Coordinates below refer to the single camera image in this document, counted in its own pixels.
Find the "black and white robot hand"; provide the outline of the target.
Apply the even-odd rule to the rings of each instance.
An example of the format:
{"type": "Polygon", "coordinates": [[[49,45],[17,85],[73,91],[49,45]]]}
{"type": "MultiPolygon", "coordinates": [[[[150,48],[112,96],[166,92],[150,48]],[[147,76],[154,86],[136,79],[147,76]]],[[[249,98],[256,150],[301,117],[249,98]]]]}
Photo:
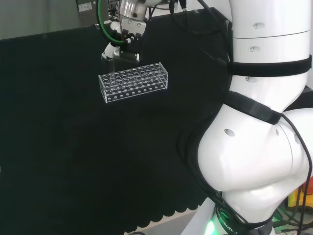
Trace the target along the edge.
{"type": "Polygon", "coordinates": [[[119,20],[102,22],[100,29],[109,40],[101,54],[102,58],[107,61],[140,61],[147,23],[147,19],[140,21],[124,16],[119,20]]]}

